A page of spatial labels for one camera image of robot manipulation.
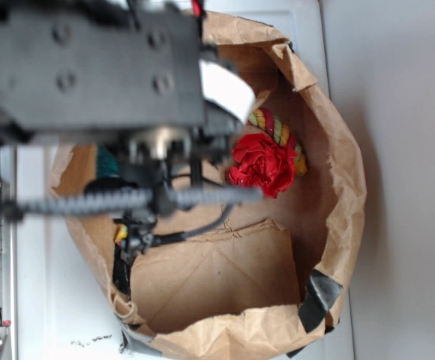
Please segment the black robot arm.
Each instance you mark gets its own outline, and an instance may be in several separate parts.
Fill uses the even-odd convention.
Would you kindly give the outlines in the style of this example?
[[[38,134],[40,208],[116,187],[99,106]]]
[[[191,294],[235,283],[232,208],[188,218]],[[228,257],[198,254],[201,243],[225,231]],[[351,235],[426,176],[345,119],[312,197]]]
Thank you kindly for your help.
[[[118,175],[83,195],[0,200],[0,217],[120,215],[121,258],[182,242],[198,229],[154,235],[160,216],[261,199],[257,189],[212,184],[201,163],[223,163],[255,95],[203,37],[206,13],[173,3],[0,1],[0,147],[103,146]]]

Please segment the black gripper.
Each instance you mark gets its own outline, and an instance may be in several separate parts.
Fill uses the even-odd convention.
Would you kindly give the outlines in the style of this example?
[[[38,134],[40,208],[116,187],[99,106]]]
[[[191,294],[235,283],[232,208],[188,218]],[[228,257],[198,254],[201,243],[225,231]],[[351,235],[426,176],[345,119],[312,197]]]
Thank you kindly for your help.
[[[116,160],[117,150],[104,147]],[[157,148],[155,145],[149,147],[144,144],[138,145],[136,148],[141,151],[143,163],[129,164],[116,160],[119,177],[96,177],[85,187],[86,194],[103,194],[109,191],[153,191],[153,198],[148,205],[135,209],[126,209],[121,217],[115,219],[117,224],[123,226],[125,232],[124,238],[118,241],[115,250],[115,260],[123,263],[132,263],[139,254],[145,254],[149,248],[183,242],[213,230],[223,223],[233,210],[231,205],[226,205],[223,214],[217,220],[197,229],[155,235],[153,231],[158,222],[158,216],[168,216],[176,210],[188,211],[194,206],[179,204],[170,197],[170,194],[174,191],[172,180],[179,177],[173,172],[171,158],[152,160],[149,157],[149,152]]]

